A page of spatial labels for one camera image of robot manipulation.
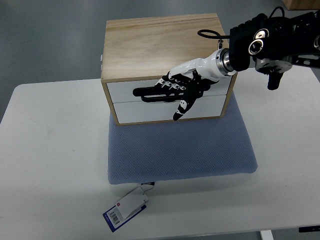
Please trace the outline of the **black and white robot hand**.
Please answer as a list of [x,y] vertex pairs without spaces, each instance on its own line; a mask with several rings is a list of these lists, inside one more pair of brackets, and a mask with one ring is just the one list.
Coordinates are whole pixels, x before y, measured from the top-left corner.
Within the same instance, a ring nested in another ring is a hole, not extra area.
[[190,110],[197,95],[203,92],[205,87],[229,76],[233,69],[228,69],[224,63],[224,57],[228,55],[227,48],[218,49],[206,58],[195,58],[172,68],[158,80],[153,90],[164,90],[167,95],[183,91],[182,99],[173,115],[174,121]]

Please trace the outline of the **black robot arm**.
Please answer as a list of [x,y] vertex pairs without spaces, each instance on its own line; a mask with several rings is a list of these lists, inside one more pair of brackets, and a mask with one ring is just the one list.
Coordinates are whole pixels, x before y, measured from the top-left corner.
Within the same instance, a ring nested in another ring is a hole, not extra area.
[[284,72],[293,65],[320,67],[320,12],[293,18],[258,14],[230,29],[229,35],[201,29],[198,35],[218,41],[213,66],[226,76],[249,68],[268,75],[269,90],[276,90]]

